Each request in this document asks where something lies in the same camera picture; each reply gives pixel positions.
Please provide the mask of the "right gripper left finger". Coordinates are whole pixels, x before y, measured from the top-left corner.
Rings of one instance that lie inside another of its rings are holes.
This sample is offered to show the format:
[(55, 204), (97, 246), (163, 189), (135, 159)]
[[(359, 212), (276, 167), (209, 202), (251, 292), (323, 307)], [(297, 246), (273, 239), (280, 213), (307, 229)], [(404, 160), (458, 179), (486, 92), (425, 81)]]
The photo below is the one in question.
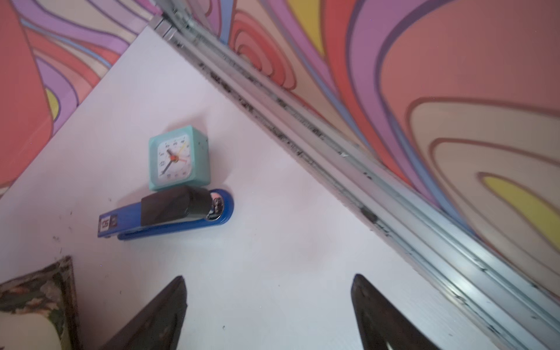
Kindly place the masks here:
[(184, 278), (175, 277), (102, 349), (177, 349), (187, 297)]

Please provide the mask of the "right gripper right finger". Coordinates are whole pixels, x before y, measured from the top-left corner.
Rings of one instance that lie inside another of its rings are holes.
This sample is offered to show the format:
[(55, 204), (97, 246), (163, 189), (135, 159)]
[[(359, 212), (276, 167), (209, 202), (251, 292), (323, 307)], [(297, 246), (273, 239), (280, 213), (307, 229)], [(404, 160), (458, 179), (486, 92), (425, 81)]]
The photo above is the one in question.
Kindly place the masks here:
[(361, 274), (354, 276), (351, 301), (364, 349), (437, 349)]

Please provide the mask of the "cream canvas bag green handles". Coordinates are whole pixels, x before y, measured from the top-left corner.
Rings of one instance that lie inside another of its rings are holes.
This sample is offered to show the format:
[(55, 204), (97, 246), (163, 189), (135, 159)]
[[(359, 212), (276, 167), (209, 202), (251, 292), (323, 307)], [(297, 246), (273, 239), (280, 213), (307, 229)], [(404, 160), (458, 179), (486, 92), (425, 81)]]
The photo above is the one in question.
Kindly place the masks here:
[(83, 348), (71, 256), (1, 283), (1, 348)]

